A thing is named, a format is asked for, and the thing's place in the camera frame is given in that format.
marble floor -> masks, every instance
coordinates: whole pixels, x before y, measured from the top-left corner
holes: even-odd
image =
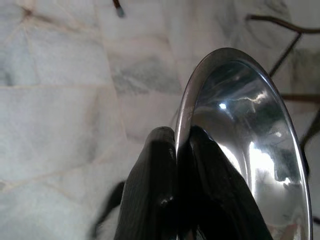
[[[125,18],[111,0],[0,1],[1,240],[85,240],[148,133],[174,127],[198,62],[234,47],[269,71],[293,34],[246,22],[246,14],[298,19],[292,3],[275,0],[120,3]],[[274,76],[280,92],[320,92],[320,72],[312,67],[320,62],[320,44],[309,43],[303,41]],[[293,76],[307,76],[316,87]],[[301,137],[317,106],[286,104]],[[318,216],[319,146],[317,135],[306,149]],[[116,222],[117,211],[102,239],[112,239]],[[320,240],[320,228],[314,234]]]

stainless steel bowl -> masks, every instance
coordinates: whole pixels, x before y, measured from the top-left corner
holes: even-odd
[[[243,176],[273,239],[312,239],[299,142],[276,87],[254,59],[221,48],[196,67],[177,118],[178,163],[194,125],[208,132]]]

shiny metal surface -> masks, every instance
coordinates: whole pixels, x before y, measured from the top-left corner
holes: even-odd
[[[196,67],[177,119],[178,163],[193,125],[210,134],[243,176],[273,239],[312,239],[297,136],[279,93],[255,60],[222,48]]]

metal bowl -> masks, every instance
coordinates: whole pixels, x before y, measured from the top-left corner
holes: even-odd
[[[178,164],[191,126],[206,130],[245,179],[273,239],[312,239],[299,142],[276,87],[254,59],[221,48],[196,67],[177,118]]]

